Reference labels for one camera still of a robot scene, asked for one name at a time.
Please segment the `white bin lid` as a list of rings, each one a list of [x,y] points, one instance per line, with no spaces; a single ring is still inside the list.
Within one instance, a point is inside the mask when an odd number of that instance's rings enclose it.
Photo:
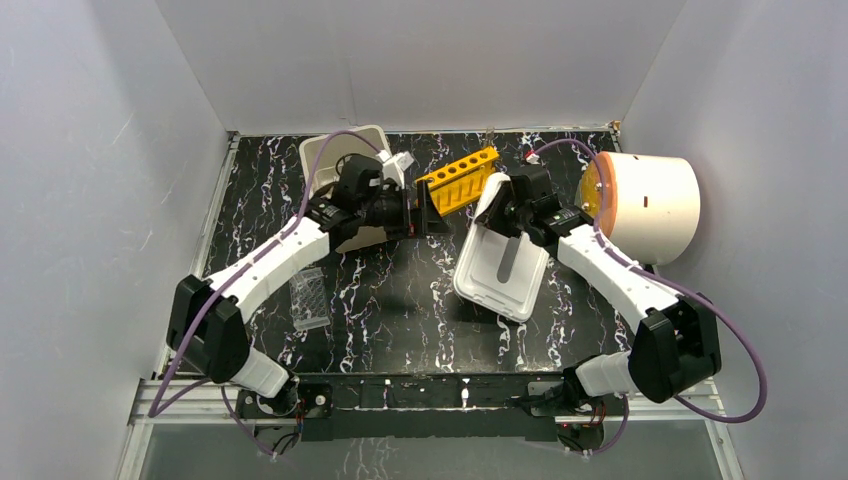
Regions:
[[[488,177],[463,243],[452,283],[461,298],[506,319],[530,319],[545,274],[549,254],[527,236],[506,237],[477,222],[495,199],[504,173]]]

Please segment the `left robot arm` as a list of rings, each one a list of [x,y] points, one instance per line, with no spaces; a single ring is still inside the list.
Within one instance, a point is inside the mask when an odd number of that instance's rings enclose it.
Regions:
[[[308,199],[279,233],[206,279],[181,280],[166,337],[174,360],[187,361],[216,384],[230,382],[258,394],[275,416],[293,412],[299,391],[292,373],[251,346],[244,324],[295,274],[362,227],[381,228],[390,240],[449,232],[426,181],[417,181],[416,197],[409,197],[405,171],[413,161],[409,152],[349,155],[340,177]]]

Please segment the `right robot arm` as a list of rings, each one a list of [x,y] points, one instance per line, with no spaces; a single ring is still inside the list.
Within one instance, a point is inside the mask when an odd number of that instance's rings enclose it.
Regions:
[[[526,239],[585,279],[635,333],[627,351],[599,354],[564,371],[561,396],[577,414],[603,396],[640,393],[663,403],[722,368],[717,319],[700,299],[649,280],[599,235],[581,208],[560,202],[538,165],[489,177],[474,223]]]

